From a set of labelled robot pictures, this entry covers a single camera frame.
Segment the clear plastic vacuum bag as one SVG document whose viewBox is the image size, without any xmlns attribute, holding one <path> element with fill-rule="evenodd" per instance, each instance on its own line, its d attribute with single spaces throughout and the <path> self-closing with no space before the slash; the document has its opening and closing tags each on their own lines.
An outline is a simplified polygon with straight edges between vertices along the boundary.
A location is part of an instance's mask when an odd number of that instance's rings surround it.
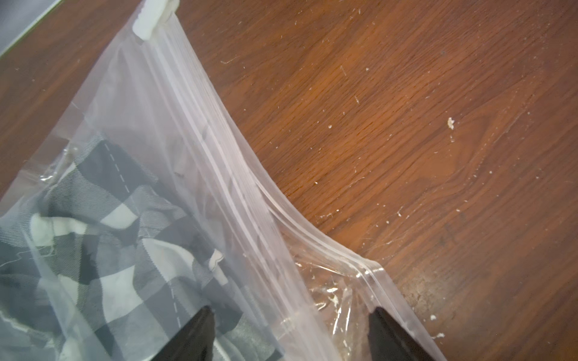
<svg viewBox="0 0 578 361">
<path fill-rule="evenodd" d="M 284 196 L 144 1 L 1 200 L 3 360 L 442 360 Z"/>
</svg>

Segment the black white plaid shirt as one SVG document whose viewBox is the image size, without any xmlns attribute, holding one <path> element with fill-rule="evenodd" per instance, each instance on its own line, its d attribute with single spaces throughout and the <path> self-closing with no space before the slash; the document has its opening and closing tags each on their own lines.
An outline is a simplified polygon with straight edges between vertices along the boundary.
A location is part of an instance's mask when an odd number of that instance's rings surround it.
<svg viewBox="0 0 578 361">
<path fill-rule="evenodd" d="M 213 359 L 281 359 L 221 242 L 102 137 L 1 219 L 3 360 L 150 360 L 204 306 Z"/>
</svg>

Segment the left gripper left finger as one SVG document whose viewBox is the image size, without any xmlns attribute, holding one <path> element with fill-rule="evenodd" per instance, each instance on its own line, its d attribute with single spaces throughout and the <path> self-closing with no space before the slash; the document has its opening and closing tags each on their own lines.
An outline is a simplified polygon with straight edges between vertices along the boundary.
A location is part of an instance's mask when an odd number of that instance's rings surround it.
<svg viewBox="0 0 578 361">
<path fill-rule="evenodd" d="M 211 361 L 215 342 L 215 316 L 202 307 L 153 357 L 153 361 Z"/>
</svg>

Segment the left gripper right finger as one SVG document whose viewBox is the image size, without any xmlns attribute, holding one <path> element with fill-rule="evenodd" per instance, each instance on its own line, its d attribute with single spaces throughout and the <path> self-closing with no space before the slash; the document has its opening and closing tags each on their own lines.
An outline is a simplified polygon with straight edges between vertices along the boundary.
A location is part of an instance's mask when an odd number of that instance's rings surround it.
<svg viewBox="0 0 578 361">
<path fill-rule="evenodd" d="M 369 314 L 372 361 L 434 361 L 434 358 L 382 307 Z"/>
</svg>

